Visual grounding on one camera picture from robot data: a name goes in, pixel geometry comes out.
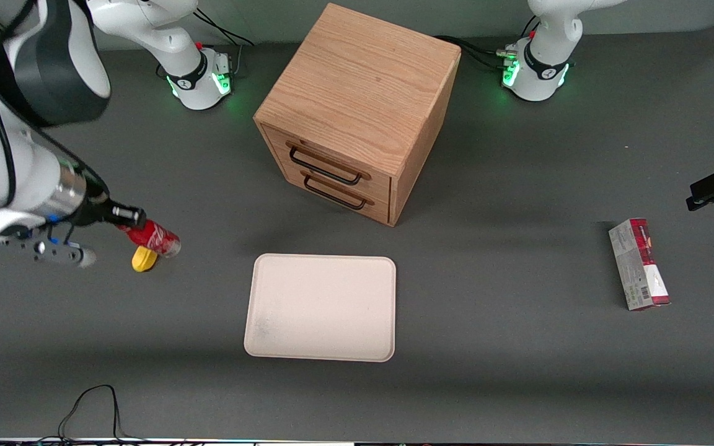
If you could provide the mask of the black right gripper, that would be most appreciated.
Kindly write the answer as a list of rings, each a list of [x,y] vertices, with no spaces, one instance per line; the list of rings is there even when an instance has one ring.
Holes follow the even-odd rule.
[[[82,170],[87,189],[79,208],[69,217],[69,223],[78,227],[94,225],[104,221],[103,208],[110,199],[107,184],[90,170]],[[147,217],[143,209],[125,205],[111,205],[108,222],[117,226],[144,226]]]

